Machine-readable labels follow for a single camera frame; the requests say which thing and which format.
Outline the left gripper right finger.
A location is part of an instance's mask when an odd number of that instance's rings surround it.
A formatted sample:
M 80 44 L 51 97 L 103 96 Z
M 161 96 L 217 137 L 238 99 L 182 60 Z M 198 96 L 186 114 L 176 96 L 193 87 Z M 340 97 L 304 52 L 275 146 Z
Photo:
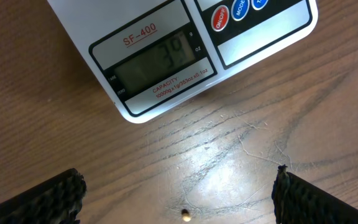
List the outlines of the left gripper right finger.
M 272 200 L 282 224 L 358 224 L 358 209 L 278 166 Z

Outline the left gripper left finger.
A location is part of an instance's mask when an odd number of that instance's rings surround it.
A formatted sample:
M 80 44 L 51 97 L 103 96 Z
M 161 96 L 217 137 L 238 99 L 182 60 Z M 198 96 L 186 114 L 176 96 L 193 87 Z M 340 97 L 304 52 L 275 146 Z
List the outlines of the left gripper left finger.
M 83 175 L 68 169 L 0 203 L 0 224 L 78 224 L 86 191 Z

